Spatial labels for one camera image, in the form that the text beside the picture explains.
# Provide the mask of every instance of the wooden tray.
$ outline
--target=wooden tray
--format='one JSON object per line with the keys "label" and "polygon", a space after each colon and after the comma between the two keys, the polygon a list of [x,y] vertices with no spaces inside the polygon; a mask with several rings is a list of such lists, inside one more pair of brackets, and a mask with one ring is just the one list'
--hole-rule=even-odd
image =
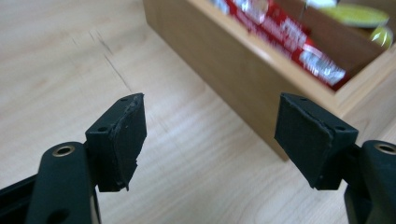
{"label": "wooden tray", "polygon": [[[297,1],[277,2],[288,8],[301,4]],[[341,62],[356,74],[336,92],[249,34],[208,0],[144,0],[144,5],[148,24],[283,159],[287,155],[274,140],[282,91],[310,98],[359,129],[359,144],[377,138],[395,119],[396,47],[378,51],[362,35],[313,8],[306,11],[309,14],[305,13],[303,22],[313,28],[321,46],[337,49],[333,53],[341,55]],[[321,33],[318,28],[330,32]],[[344,40],[334,45],[332,35]]]}

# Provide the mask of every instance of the snack package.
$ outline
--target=snack package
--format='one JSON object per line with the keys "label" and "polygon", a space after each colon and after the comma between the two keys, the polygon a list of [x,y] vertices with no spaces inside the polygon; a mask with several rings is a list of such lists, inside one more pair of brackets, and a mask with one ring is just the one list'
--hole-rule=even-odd
{"label": "snack package", "polygon": [[309,29],[289,17],[273,0],[211,2],[333,90],[347,82],[346,71],[315,47]]}

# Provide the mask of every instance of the wooden table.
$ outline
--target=wooden table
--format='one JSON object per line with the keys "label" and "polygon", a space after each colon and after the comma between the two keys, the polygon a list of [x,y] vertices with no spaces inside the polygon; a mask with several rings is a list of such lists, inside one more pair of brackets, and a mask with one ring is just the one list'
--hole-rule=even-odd
{"label": "wooden table", "polygon": [[0,10],[0,189],[143,92],[148,137],[130,191],[99,194],[104,223],[347,223],[345,184],[309,188],[147,26],[141,0]]}

